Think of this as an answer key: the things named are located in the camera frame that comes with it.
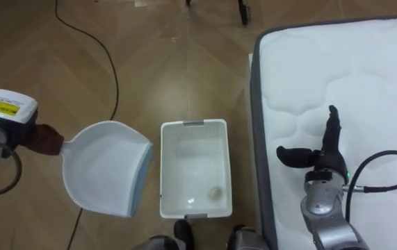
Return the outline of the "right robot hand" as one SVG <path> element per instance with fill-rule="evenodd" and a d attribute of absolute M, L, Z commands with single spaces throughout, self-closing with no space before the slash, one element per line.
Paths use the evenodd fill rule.
<path fill-rule="evenodd" d="M 329 106 L 330 115 L 326 122 L 321 149 L 276 148 L 279 161 L 287 167 L 311 168 L 305 174 L 305 182 L 331 181 L 335 174 L 340 175 L 342 185 L 349 181 L 346 162 L 339 150 L 341 125 L 339 113 L 335 106 Z"/>

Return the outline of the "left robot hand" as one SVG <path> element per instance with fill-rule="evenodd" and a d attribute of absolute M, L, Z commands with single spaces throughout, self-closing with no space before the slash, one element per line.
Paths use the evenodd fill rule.
<path fill-rule="evenodd" d="M 37 117 L 38 103 L 34 98 L 0 89 L 0 132 L 11 149 L 22 143 Z"/>

